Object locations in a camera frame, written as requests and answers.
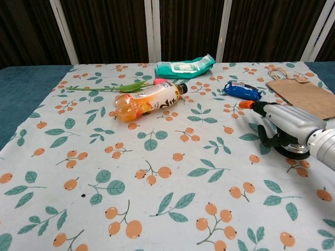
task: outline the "orange juice bottle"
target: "orange juice bottle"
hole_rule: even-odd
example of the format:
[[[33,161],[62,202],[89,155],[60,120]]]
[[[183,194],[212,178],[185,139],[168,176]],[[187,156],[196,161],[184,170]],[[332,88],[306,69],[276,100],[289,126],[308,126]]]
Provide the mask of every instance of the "orange juice bottle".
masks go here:
[[[180,95],[187,92],[185,84],[164,82],[138,93],[125,93],[114,101],[117,117],[123,121],[138,118],[143,113],[168,107],[177,102]]]

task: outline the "floral tablecloth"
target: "floral tablecloth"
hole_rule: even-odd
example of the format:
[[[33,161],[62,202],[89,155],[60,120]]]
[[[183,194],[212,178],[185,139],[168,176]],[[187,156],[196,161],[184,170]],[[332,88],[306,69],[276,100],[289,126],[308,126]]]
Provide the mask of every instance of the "floral tablecloth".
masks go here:
[[[327,89],[302,62],[217,63],[123,123],[118,93],[66,87],[151,84],[155,65],[74,66],[0,152],[0,250],[334,250],[335,172],[265,148],[272,125],[221,91],[236,79],[284,103],[274,66]]]

